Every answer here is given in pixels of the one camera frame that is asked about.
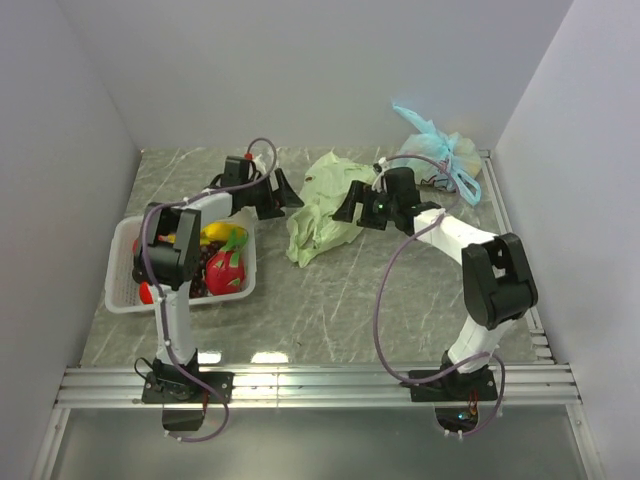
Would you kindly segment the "light green plastic bag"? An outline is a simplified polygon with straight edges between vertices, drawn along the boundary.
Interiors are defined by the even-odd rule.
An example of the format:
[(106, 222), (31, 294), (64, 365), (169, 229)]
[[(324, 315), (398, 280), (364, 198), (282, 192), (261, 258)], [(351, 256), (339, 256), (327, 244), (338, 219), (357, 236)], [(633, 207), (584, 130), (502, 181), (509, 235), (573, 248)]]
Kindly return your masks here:
[(305, 173), (299, 193), (304, 206), (286, 223), (290, 236), (288, 259), (305, 268), (320, 254), (353, 242), (363, 228), (355, 223), (336, 222), (332, 215), (346, 199), (352, 181), (371, 184), (375, 177), (371, 166), (333, 152), (321, 156)]

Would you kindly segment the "yellow fake mango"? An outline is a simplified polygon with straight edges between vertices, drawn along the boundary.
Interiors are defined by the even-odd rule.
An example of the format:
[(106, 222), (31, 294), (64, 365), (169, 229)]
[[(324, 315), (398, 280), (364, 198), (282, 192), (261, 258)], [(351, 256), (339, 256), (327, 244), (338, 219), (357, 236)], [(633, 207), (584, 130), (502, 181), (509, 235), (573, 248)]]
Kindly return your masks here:
[(201, 230), (200, 245), (208, 245), (213, 242), (226, 244), (231, 238), (240, 239), (247, 236), (247, 231), (239, 225), (227, 222), (215, 222)]

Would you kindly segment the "pink fake dragon fruit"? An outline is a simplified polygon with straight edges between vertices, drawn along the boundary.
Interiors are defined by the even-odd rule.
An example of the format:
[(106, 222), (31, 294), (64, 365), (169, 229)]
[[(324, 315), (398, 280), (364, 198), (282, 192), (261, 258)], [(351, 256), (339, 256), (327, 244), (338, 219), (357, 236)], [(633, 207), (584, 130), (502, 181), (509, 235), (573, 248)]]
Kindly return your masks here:
[(239, 293), (246, 279), (242, 252), (248, 236), (231, 238), (209, 260), (206, 266), (206, 285), (214, 296)]

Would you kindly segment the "dark purple fake grapes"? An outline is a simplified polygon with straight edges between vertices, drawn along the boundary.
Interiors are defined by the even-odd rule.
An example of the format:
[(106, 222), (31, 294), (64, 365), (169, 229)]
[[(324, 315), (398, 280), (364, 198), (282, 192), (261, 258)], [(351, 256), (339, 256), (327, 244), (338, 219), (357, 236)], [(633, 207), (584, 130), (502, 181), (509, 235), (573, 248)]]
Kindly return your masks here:
[(206, 285), (206, 266), (221, 246), (222, 244), (216, 241), (200, 246), (199, 263), (189, 288), (190, 299), (204, 298), (209, 295), (209, 289)]

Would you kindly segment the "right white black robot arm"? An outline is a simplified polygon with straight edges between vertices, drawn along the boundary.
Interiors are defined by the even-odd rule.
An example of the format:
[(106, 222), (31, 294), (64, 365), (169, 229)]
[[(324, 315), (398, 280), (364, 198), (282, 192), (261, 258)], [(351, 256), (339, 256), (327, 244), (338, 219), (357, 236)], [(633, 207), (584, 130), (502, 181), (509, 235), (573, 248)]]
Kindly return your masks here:
[(466, 397), (494, 360), (507, 330), (538, 302), (521, 239), (514, 233), (498, 235), (478, 229), (440, 205), (422, 201), (408, 167), (383, 172), (373, 185), (352, 181), (332, 218), (380, 231), (392, 223), (409, 242), (430, 245), (460, 265), (467, 317), (440, 370), (411, 378), (394, 370), (387, 359), (380, 362), (405, 386), (440, 383), (449, 398)]

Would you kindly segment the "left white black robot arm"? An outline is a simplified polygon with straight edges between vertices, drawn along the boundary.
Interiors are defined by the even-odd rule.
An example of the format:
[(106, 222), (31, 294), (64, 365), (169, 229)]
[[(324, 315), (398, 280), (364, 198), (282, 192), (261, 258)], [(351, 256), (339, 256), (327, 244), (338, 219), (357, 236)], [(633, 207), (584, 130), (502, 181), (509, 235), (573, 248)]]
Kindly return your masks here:
[(133, 260), (134, 279), (151, 290), (158, 347), (147, 383), (154, 391), (189, 402), (209, 389), (200, 372), (191, 331), (189, 291), (200, 266), (202, 230), (224, 223), (245, 208), (260, 220), (280, 218), (285, 207), (300, 208), (276, 156), (261, 168), (250, 151), (225, 159), (223, 172), (201, 192), (147, 206)]

